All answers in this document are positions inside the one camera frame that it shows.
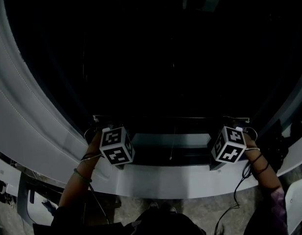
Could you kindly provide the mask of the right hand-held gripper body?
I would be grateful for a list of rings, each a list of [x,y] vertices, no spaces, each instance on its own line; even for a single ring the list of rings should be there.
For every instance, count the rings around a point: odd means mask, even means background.
[[[213,158],[217,162],[234,164],[247,148],[242,128],[224,126],[212,148]]]

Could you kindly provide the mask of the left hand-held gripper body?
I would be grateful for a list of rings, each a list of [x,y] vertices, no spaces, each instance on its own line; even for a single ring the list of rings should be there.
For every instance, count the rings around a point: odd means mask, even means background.
[[[135,150],[125,128],[105,128],[102,130],[100,151],[113,166],[132,163]]]

